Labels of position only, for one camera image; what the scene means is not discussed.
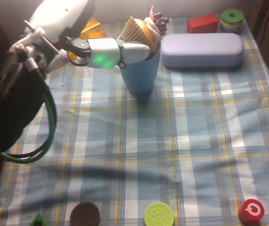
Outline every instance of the white wall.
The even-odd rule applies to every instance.
[[[0,0],[0,24],[13,42],[43,0]],[[95,0],[94,16],[102,24],[126,22],[130,16],[144,19],[153,5],[164,17],[199,16],[238,7],[248,0]]]

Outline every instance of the lavender case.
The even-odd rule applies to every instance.
[[[232,67],[243,52],[233,33],[170,34],[162,40],[161,61],[167,67]]]

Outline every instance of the blue cup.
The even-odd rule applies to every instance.
[[[146,94],[152,90],[158,74],[160,48],[150,59],[128,64],[121,69],[121,75],[126,88],[134,95]]]

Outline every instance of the blue plaid fabric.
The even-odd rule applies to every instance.
[[[167,33],[185,33],[186,24],[173,19]],[[103,27],[116,38],[124,25]],[[3,166],[0,225],[28,226],[41,213],[50,226],[69,226],[80,202],[98,206],[101,226],[143,225],[146,207],[161,201],[175,226],[232,226],[243,201],[255,198],[268,226],[269,71],[246,22],[241,38],[240,66],[170,70],[160,63],[143,99],[127,91],[118,67],[67,64],[49,74],[55,140],[38,162]],[[42,108],[10,151],[29,152],[47,134]]]

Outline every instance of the robotic hand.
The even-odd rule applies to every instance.
[[[45,83],[46,73],[77,56],[75,66],[109,68],[142,61],[148,46],[113,38],[78,38],[95,8],[94,0],[45,0],[29,22],[24,36],[14,43],[0,69],[0,154],[8,161],[31,163],[50,148],[57,116],[53,97]],[[49,136],[38,149],[26,154],[5,153],[21,136],[45,102]]]

